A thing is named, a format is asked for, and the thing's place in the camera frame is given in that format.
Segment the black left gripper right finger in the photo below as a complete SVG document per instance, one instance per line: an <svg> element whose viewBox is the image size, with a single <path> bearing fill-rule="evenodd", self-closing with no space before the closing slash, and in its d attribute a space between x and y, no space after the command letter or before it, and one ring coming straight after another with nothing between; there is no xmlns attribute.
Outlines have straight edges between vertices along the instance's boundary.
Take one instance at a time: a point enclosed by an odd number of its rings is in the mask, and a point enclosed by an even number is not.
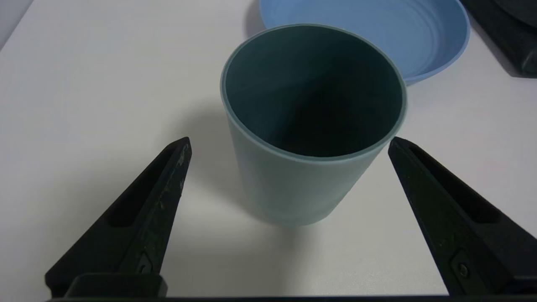
<svg viewBox="0 0 537 302"><path fill-rule="evenodd" d="M388 155L451 296L535 296L533 235L411 141Z"/></svg>

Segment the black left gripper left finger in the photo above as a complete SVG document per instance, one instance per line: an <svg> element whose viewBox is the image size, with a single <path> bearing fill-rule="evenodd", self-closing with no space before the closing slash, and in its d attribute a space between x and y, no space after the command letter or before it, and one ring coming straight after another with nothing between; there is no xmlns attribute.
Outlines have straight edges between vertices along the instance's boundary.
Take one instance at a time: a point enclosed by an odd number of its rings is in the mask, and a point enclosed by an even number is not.
<svg viewBox="0 0 537 302"><path fill-rule="evenodd" d="M192 148L173 141L45 274L52 298L161 298Z"/></svg>

